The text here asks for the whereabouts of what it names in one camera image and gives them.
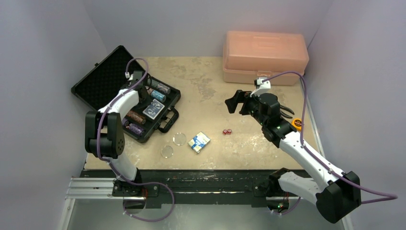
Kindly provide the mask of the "blue patterned card deck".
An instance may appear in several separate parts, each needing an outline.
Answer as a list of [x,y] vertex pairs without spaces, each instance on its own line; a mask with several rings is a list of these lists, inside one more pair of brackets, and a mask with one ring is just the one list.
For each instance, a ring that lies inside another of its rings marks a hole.
[[155,120],[160,112],[162,112],[165,109],[165,106],[163,103],[158,101],[157,99],[153,99],[153,101],[148,105],[144,110],[143,114],[152,119]]

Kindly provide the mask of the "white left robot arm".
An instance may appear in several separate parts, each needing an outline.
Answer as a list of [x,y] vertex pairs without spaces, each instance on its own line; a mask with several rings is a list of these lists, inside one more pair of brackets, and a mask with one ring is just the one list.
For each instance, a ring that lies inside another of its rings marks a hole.
[[107,163],[117,180],[124,181],[124,190],[131,196],[142,192],[143,183],[140,172],[129,158],[123,154],[125,138],[123,131],[124,116],[146,96],[143,91],[147,71],[136,79],[134,74],[126,72],[128,84],[98,111],[90,111],[85,115],[85,150],[99,160]]

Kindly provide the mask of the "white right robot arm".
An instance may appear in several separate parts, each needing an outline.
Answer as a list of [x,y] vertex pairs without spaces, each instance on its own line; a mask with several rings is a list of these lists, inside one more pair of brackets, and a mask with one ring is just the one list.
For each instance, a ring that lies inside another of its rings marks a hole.
[[281,115],[276,95],[257,96],[250,91],[237,90],[225,104],[231,114],[242,104],[239,114],[252,116],[261,125],[264,137],[309,174],[303,178],[288,169],[278,170],[270,176],[269,189],[273,194],[293,193],[313,203],[330,223],[337,223],[361,205],[359,176],[352,171],[344,172],[308,145],[301,133]]

